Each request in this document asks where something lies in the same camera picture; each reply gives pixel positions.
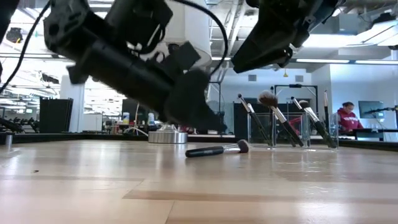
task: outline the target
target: round metal base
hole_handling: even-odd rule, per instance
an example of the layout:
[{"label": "round metal base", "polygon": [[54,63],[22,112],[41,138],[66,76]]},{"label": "round metal base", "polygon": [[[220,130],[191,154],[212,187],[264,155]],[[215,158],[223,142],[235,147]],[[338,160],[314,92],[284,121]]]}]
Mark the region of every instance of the round metal base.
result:
[{"label": "round metal base", "polygon": [[178,131],[150,131],[148,134],[149,143],[185,144],[187,141],[188,134]]}]

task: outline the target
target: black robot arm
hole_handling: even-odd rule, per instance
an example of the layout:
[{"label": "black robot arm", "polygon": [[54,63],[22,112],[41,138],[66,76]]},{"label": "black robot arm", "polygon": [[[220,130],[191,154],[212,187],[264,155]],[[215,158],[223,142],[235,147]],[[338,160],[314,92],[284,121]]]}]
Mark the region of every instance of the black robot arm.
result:
[{"label": "black robot arm", "polygon": [[[300,47],[308,38],[308,32],[331,16],[339,3],[339,0],[247,1],[259,8],[259,20],[232,59],[237,72],[271,63],[287,65],[292,56],[290,45]],[[3,8],[5,2],[16,4]],[[0,28],[10,23],[9,15],[14,13],[18,2],[0,1],[0,8],[5,9],[1,11]],[[198,129],[225,130],[225,125],[205,102],[209,75],[191,69],[200,56],[189,42],[178,49],[169,46],[174,52],[161,62],[157,61],[159,54],[146,61],[139,57],[153,52],[164,38],[165,28],[173,16],[165,0],[115,0],[105,19],[90,10],[87,0],[50,0],[49,4],[51,13],[44,20],[45,44],[51,51],[76,62],[68,68],[72,83],[84,83],[92,76],[156,110],[163,121]],[[214,15],[210,16],[226,39],[222,23]],[[134,50],[127,47],[127,43],[143,47]],[[224,44],[225,57],[227,41]]]},{"label": "black robot arm", "polygon": [[[146,61],[137,56],[155,50],[172,16],[164,0],[116,0],[104,19],[86,0],[51,0],[51,13],[44,20],[45,44],[76,62],[68,68],[72,83],[92,76],[156,110],[163,121],[224,131],[205,102],[209,75],[190,70],[200,56],[189,42],[161,62],[158,54]],[[146,47],[132,50],[127,43]]]},{"label": "black robot arm", "polygon": [[325,22],[343,4],[341,0],[246,0],[259,9],[259,19],[249,37],[231,59],[235,72],[270,64],[285,67],[309,32]]}]

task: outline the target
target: desk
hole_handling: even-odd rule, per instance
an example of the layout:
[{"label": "desk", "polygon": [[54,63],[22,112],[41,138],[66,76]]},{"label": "desk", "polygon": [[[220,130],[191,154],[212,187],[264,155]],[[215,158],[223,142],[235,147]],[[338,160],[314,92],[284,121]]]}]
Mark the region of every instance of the desk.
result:
[{"label": "desk", "polygon": [[354,129],[355,140],[358,138],[378,138],[384,141],[384,133],[398,133],[398,129]]}]

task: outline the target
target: computer screen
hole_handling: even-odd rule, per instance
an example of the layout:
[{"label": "computer screen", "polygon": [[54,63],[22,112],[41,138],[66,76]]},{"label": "computer screen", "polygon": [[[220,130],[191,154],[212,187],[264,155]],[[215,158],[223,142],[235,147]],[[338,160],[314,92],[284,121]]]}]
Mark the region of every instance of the computer screen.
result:
[{"label": "computer screen", "polygon": [[369,111],[383,109],[384,103],[382,101],[359,101],[359,118],[384,118],[384,111],[369,113]]},{"label": "computer screen", "polygon": [[[122,103],[122,113],[128,112],[130,114],[130,121],[134,121],[136,117],[138,102],[132,99],[125,99]],[[139,106],[137,111],[137,120],[140,121],[148,121],[148,112],[149,110],[142,105]]]}]

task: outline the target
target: clear acrylic holder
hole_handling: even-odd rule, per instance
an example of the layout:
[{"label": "clear acrylic holder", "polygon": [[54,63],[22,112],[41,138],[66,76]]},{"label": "clear acrylic holder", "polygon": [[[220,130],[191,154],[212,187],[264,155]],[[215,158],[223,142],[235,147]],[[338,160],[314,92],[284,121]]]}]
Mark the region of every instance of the clear acrylic holder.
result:
[{"label": "clear acrylic holder", "polygon": [[[248,140],[254,147],[292,147],[287,138],[286,130],[276,120],[274,114],[270,113],[256,113],[261,124],[266,130],[266,136],[271,140],[272,146],[269,146],[267,141],[262,137],[257,124],[248,115]],[[311,124],[309,115],[305,113],[289,113],[284,114],[293,130],[296,131],[299,138],[304,143],[306,149],[332,149],[329,148],[322,137],[316,132]],[[338,117],[337,114],[332,114],[329,117],[329,135],[336,144],[338,149]]]},{"label": "clear acrylic holder", "polygon": [[303,126],[305,127],[306,131],[304,131],[305,139],[307,140],[307,145],[306,147],[309,149],[338,149],[339,146],[339,139],[338,139],[338,115],[337,114],[331,114],[329,115],[329,135],[333,142],[336,145],[336,148],[330,148],[325,140],[317,133],[317,130],[313,127],[310,121],[310,116],[305,115],[305,119],[303,122],[305,123]]},{"label": "clear acrylic holder", "polygon": [[275,144],[272,142],[271,122],[269,118],[270,113],[256,113],[255,115],[259,118],[261,125],[265,129],[267,139],[264,139],[257,123],[251,118],[250,114],[248,114],[248,141],[253,147],[272,148]]}]

